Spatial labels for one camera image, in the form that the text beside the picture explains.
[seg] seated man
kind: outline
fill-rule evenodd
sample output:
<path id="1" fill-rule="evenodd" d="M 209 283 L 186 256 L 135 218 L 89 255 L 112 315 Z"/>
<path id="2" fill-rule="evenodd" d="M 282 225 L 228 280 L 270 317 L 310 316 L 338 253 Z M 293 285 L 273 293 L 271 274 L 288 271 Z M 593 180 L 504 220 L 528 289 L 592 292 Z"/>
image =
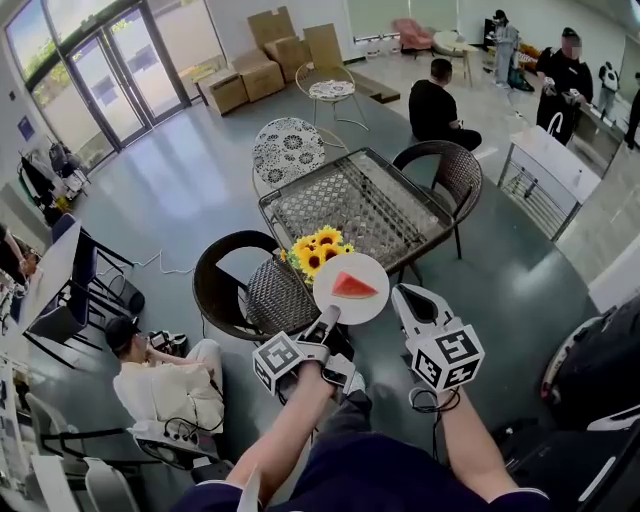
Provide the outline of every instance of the seated man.
<path id="1" fill-rule="evenodd" d="M 264 510 L 289 477 L 313 429 L 323 416 L 332 385 L 320 366 L 305 363 L 298 385 L 269 431 L 250 447 L 226 482 L 193 487 L 173 512 Z M 440 405 L 456 400 L 451 392 Z M 451 470 L 426 452 L 371 432 L 371 401 L 362 377 L 316 436 L 306 468 L 291 499 L 273 512 L 547 512 L 548 498 L 520 489 L 511 479 L 498 447 L 460 390 L 460 401 L 442 413 Z"/>
<path id="2" fill-rule="evenodd" d="M 482 136 L 460 125 L 456 100 L 444 90 L 452 75 L 451 62 L 434 59 L 431 78 L 413 84 L 409 96 L 411 128 L 415 138 L 421 142 L 448 140 L 473 151 L 482 143 Z"/>
<path id="3" fill-rule="evenodd" d="M 25 285 L 35 271 L 38 256 L 22 240 L 14 238 L 9 228 L 0 223 L 0 269 L 16 283 Z"/>
<path id="4" fill-rule="evenodd" d="M 212 434 L 222 432 L 220 345 L 204 339 L 186 358 L 164 354 L 126 316 L 109 321 L 105 336 L 122 363 L 113 387 L 136 422 L 179 418 Z"/>

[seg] man in black shirt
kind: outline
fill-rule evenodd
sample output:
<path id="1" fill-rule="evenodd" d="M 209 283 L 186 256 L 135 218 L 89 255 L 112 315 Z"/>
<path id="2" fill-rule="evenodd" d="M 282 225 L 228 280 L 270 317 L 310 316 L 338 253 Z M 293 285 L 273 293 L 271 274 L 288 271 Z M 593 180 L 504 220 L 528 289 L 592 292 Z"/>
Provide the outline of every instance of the man in black shirt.
<path id="1" fill-rule="evenodd" d="M 566 145 L 576 127 L 580 105 L 593 100 L 593 78 L 589 67 L 580 62 L 582 40 L 572 28 L 562 32 L 562 48 L 547 48 L 538 59 L 536 71 L 543 80 L 537 124 L 545 130 L 554 116 L 562 114 L 560 131 L 554 123 L 553 136 Z"/>
<path id="2" fill-rule="evenodd" d="M 636 73 L 636 80 L 640 85 L 640 73 Z M 631 105 L 631 115 L 629 116 L 629 131 L 624 138 L 625 142 L 629 146 L 629 149 L 633 149 L 636 146 L 636 130 L 638 129 L 638 123 L 640 123 L 640 90 L 636 93 L 636 97 Z"/>
<path id="3" fill-rule="evenodd" d="M 36 271 L 37 263 L 37 256 L 27 244 L 14 238 L 7 226 L 0 223 L 0 269 L 24 285 L 26 278 Z"/>
<path id="4" fill-rule="evenodd" d="M 456 100 L 444 90 L 452 75 L 448 60 L 434 59 L 431 78 L 418 80 L 413 85 L 409 96 L 411 128 L 419 141 L 448 140 L 473 151 L 482 143 L 482 136 L 460 126 Z"/>

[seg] watermelon slice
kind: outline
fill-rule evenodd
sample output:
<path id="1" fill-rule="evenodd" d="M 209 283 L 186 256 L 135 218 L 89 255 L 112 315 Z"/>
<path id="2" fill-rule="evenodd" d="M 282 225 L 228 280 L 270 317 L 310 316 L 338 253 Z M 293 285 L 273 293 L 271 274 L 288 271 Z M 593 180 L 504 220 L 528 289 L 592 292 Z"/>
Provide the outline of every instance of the watermelon slice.
<path id="1" fill-rule="evenodd" d="M 377 293 L 378 290 L 346 272 L 340 272 L 340 274 L 338 274 L 338 278 L 333 285 L 333 290 L 331 290 L 332 295 L 345 299 L 368 299 Z"/>

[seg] black and white floral cushion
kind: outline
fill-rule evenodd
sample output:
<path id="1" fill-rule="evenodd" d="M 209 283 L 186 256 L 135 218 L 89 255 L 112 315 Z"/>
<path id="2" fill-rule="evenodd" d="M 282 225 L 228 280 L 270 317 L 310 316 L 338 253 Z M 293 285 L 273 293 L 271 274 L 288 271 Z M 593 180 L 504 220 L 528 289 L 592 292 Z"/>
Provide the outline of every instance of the black and white floral cushion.
<path id="1" fill-rule="evenodd" d="M 324 160 L 324 144 L 317 130 L 295 117 L 271 121 L 253 146 L 253 166 L 272 189 L 313 171 Z"/>
<path id="2" fill-rule="evenodd" d="M 356 86 L 344 80 L 327 80 L 309 87 L 309 96 L 318 100 L 344 99 L 355 92 Z"/>

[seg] shoe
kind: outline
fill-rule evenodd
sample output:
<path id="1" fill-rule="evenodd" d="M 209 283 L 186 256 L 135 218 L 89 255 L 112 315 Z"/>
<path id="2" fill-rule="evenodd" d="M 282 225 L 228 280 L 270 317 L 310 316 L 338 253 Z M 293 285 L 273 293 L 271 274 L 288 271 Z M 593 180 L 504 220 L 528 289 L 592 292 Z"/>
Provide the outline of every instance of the shoe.
<path id="1" fill-rule="evenodd" d="M 351 379 L 351 386 L 349 386 L 347 396 L 351 393 L 355 393 L 356 391 L 362 391 L 363 393 L 367 392 L 367 384 L 359 371 L 356 371 L 356 373 L 353 374 L 353 379 Z"/>

